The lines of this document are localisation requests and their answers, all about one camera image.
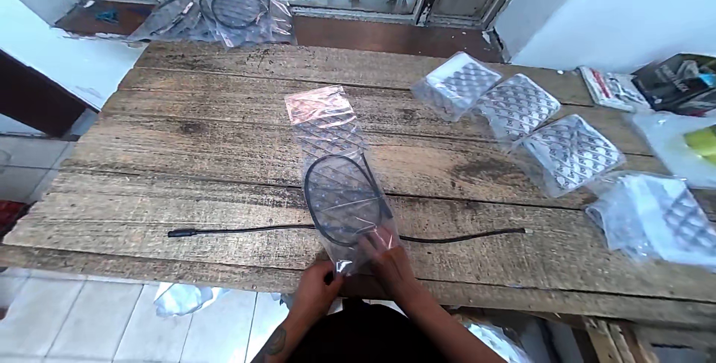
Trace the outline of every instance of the cable end plug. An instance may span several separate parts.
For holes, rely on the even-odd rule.
[[[189,237],[197,233],[196,229],[176,229],[167,233],[167,237]]]

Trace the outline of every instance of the hand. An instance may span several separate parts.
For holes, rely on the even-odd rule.
[[[380,227],[359,239],[359,244],[370,257],[371,269],[381,285],[403,308],[426,291],[415,278],[405,249],[395,245],[396,238],[392,230]]]
[[[324,282],[324,278],[328,274],[334,276],[330,285],[326,285]],[[293,306],[289,315],[293,315],[307,326],[312,326],[328,313],[343,281],[342,275],[335,276],[331,261],[314,263],[301,276],[299,290],[293,294]]]

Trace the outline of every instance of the plastic bag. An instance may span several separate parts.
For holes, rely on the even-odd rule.
[[[225,47],[294,43],[293,17],[277,0],[167,0],[128,38],[220,41]]]
[[[157,316],[184,316],[197,312],[216,302],[229,290],[227,288],[162,282],[154,296]]]
[[[716,230],[683,180],[621,171],[589,187],[599,200],[585,212],[610,250],[716,268]]]
[[[304,162],[304,196],[336,272],[353,274],[370,255],[399,245],[393,214],[371,170],[368,144],[342,86],[286,97]]]
[[[444,120],[458,121],[501,78],[502,75],[460,51],[410,90]]]
[[[716,165],[689,148],[684,139],[684,134],[716,124],[716,117],[658,111],[629,114],[627,119],[673,175],[684,177],[689,187],[716,188]]]
[[[561,105],[550,93],[523,74],[490,89],[478,99],[475,111],[485,116],[504,149],[545,123]]]
[[[601,72],[587,66],[578,69],[595,103],[632,112],[651,109],[649,102],[632,82],[634,75]]]
[[[510,157],[549,197],[576,190],[626,161],[599,131],[572,114],[517,141]]]

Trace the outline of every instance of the person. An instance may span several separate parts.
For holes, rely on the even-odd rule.
[[[360,245],[371,270],[401,313],[361,300],[326,315],[345,278],[331,261],[308,267],[289,315],[252,362],[482,362],[505,361],[452,318],[415,278],[405,249],[380,228]]]

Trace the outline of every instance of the tattoo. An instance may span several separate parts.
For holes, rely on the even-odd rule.
[[[268,357],[266,355],[281,353],[283,347],[286,346],[286,330],[279,325],[279,328],[276,328],[268,339],[264,347],[258,351],[254,360],[251,360],[251,363],[265,362]]]

